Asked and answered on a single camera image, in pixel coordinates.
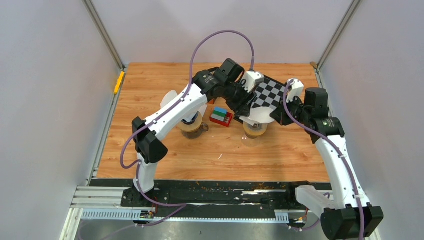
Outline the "glass coffee carafe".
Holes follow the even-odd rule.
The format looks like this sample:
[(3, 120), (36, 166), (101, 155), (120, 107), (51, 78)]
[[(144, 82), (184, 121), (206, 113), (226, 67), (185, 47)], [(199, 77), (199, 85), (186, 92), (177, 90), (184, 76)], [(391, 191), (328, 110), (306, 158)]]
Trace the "glass coffee carafe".
[(181, 134), (187, 139), (196, 139), (203, 133), (209, 131), (209, 126), (202, 121), (197, 123), (194, 122), (192, 124), (185, 124), (181, 122), (178, 128), (180, 129)]

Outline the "white paper coffee filter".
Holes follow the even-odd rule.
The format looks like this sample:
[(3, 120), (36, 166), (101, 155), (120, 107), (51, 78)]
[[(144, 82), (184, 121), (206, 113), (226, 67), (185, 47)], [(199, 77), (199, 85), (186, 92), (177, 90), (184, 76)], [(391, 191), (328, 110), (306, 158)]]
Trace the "white paper coffee filter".
[[(174, 98), (178, 96), (177, 92), (175, 90), (169, 91), (162, 99), (160, 103), (160, 108), (163, 109), (168, 103), (170, 103)], [(195, 118), (198, 117), (198, 113), (200, 113), (202, 116), (205, 115), (206, 109), (208, 105), (204, 104), (198, 109), (195, 109), (194, 111), (186, 114), (184, 118), (181, 120), (182, 122), (189, 123), (195, 120)]]

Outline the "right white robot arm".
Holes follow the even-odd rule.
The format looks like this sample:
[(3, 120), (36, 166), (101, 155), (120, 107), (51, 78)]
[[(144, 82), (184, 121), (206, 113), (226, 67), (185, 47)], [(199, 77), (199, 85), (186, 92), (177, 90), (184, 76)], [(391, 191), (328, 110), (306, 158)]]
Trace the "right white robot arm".
[(323, 159), (330, 179), (333, 199), (325, 197), (309, 183), (296, 183), (285, 195), (292, 209), (301, 205), (318, 218), (329, 240), (369, 238), (384, 219), (380, 206), (374, 206), (355, 174), (345, 132), (340, 120), (329, 115), (328, 93), (323, 88), (306, 89), (304, 100), (297, 90), (284, 90), (271, 117), (282, 126), (297, 124), (310, 136)]

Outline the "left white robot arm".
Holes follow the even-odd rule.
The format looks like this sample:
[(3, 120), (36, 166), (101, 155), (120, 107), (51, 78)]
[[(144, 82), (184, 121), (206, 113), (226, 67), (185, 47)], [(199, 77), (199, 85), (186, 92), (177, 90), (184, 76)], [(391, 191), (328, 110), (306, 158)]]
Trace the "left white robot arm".
[(153, 201), (152, 189), (158, 162), (168, 153), (163, 139), (183, 119), (197, 116), (209, 101), (223, 98), (237, 117), (248, 117), (256, 98), (255, 89), (264, 81), (264, 75), (245, 69), (226, 59), (220, 67), (199, 71), (180, 94), (172, 94), (159, 111), (142, 120), (132, 122), (135, 150), (139, 161), (134, 186), (134, 200), (140, 206)]

